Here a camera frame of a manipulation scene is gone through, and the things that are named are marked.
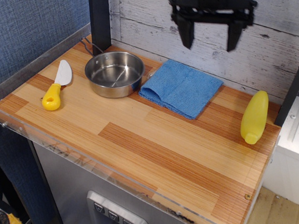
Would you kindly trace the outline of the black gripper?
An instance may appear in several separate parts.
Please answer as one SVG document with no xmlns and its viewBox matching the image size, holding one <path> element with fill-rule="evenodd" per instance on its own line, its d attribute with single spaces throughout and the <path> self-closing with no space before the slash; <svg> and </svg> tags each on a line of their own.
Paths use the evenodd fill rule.
<svg viewBox="0 0 299 224">
<path fill-rule="evenodd" d="M 172 20 L 177 24 L 183 45 L 190 49 L 194 40 L 194 23 L 228 25 L 227 51 L 233 51 L 243 29 L 252 26 L 254 0 L 169 0 Z"/>
</svg>

